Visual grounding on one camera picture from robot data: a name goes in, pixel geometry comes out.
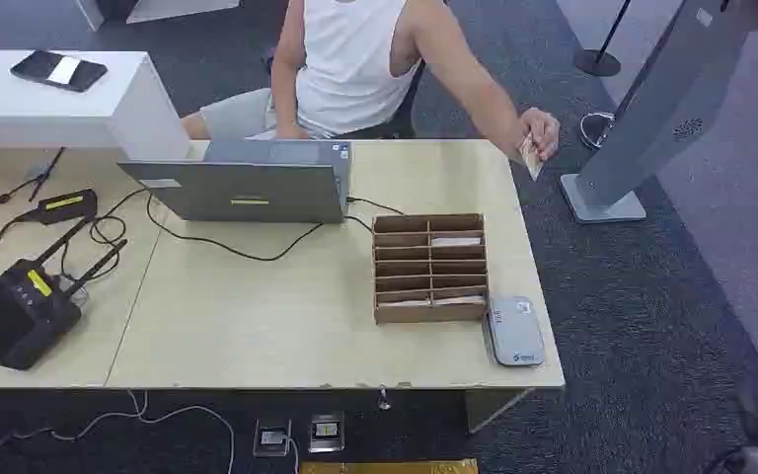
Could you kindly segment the person's left hand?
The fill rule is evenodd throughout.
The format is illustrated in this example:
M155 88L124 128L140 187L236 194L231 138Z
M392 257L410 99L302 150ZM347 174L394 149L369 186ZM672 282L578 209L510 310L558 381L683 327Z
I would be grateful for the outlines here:
M551 114L537 108L525 110L518 118L518 145L532 142L541 161L552 158L559 149L560 122Z

